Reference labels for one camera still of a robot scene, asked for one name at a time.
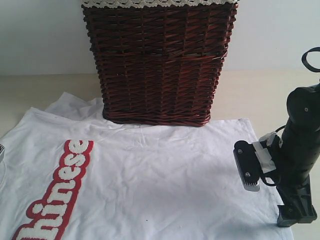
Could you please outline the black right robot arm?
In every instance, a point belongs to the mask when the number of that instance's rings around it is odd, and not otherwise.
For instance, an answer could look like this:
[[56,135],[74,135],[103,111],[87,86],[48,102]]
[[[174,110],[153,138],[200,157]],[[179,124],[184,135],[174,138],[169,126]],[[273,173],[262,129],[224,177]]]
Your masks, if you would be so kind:
[[320,156],[320,86],[298,87],[286,102],[288,121],[279,150],[283,161],[277,191],[279,227],[310,224],[318,217],[312,204],[310,171]]

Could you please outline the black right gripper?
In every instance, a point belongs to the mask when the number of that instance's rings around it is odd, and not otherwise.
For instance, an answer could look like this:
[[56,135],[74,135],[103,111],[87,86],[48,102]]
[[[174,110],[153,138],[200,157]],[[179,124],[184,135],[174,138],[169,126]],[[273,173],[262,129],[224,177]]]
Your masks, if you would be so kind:
[[276,186],[282,205],[278,205],[278,227],[291,227],[294,224],[310,224],[317,219],[317,212],[312,204],[310,171],[296,172],[287,178],[279,170],[279,183]]

